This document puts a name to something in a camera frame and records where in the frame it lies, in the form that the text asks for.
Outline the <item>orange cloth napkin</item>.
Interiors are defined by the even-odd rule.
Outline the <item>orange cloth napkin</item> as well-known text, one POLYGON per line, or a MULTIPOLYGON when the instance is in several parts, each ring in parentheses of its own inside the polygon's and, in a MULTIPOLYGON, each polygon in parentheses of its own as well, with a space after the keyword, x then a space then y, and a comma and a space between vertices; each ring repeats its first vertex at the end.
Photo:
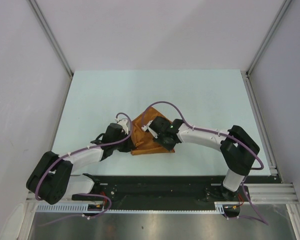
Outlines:
POLYGON ((163 153, 175 153, 175 150, 171 151, 165 149, 158 143, 153 141, 153 136, 149 132, 142 130, 142 117, 141 113, 132 121, 133 131, 131 134, 132 143, 135 149, 131 151, 132 156, 147 155, 147 154, 163 154, 163 153))

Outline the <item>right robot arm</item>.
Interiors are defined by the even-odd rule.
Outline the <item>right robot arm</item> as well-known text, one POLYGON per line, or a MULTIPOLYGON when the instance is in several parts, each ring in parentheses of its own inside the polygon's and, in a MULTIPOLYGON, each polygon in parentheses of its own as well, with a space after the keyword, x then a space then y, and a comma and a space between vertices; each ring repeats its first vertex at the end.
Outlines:
POLYGON ((203 129, 187 124, 182 119, 170 122, 157 116, 141 129, 153 136, 153 141, 171 151, 176 144, 189 143, 221 152, 228 171, 220 188, 221 196, 232 201, 239 194, 239 187, 252 170, 260 147, 238 125, 229 130, 203 129))

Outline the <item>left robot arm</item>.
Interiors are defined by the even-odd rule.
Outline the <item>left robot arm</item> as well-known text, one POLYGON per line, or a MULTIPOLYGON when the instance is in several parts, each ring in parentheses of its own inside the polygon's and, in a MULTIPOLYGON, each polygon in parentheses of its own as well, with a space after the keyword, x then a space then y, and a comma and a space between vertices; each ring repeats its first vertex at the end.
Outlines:
POLYGON ((82 149, 64 156, 47 151, 34 168, 26 182, 26 188, 35 194, 35 199, 50 205, 59 202, 65 195, 76 195, 79 190, 90 200, 100 196, 101 188, 92 177, 73 172, 110 157, 114 151, 128 153, 134 146, 131 140, 131 123, 127 118, 110 123, 105 131, 82 149))

